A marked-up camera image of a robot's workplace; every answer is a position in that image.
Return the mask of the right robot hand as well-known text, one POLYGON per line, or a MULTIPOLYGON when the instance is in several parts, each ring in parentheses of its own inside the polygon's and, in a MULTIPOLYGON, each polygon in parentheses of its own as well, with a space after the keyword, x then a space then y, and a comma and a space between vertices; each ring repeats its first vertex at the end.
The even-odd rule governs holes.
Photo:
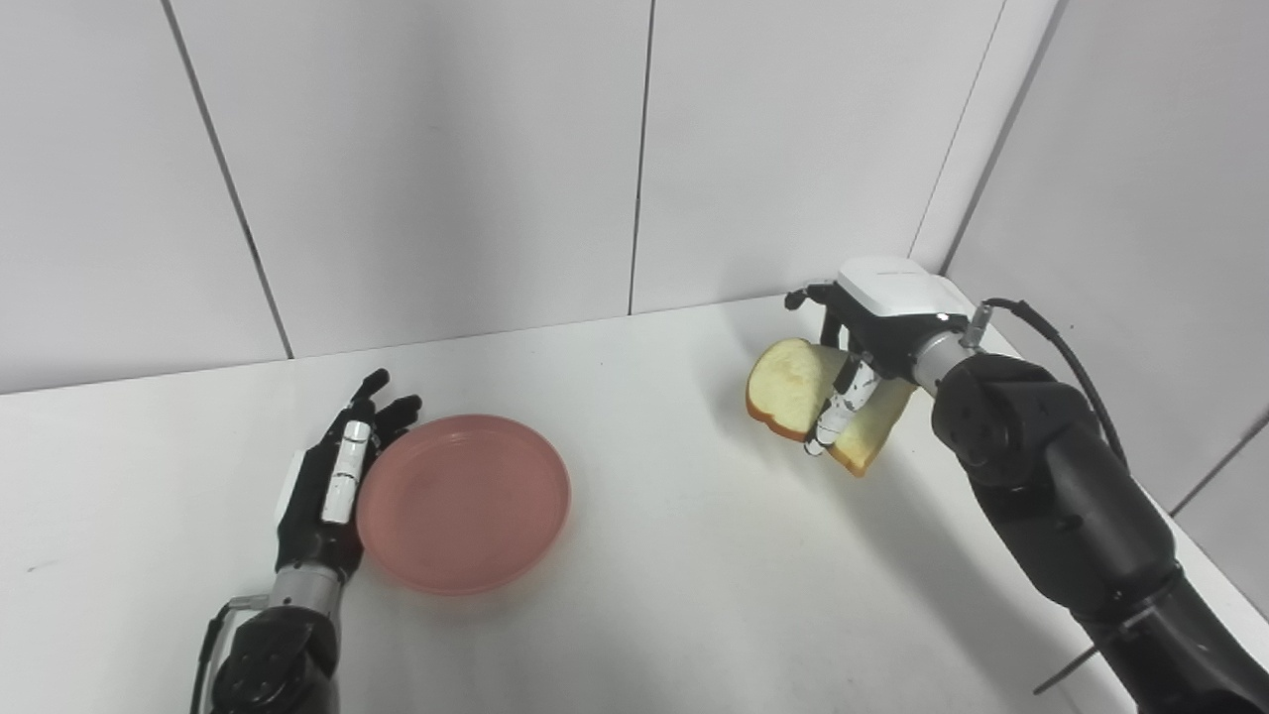
POLYGON ((902 380, 935 394, 952 367, 981 353, 964 297, 911 259, 851 259, 834 280, 789 290, 784 306, 806 301, 825 309, 821 345, 845 354, 805 438, 812 457, 858 424, 884 384, 902 380))

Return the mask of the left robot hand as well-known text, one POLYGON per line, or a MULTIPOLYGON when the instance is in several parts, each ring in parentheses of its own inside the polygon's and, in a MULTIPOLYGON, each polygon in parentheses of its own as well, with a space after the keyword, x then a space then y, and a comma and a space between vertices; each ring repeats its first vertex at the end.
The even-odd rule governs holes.
POLYGON ((277 528, 275 572, 321 566, 348 583, 359 568, 364 555, 355 520, 360 488, 382 451, 416 424, 423 405, 418 394, 406 394, 378 407, 376 394, 390 380, 386 369, 371 372, 326 432, 303 451, 277 528))

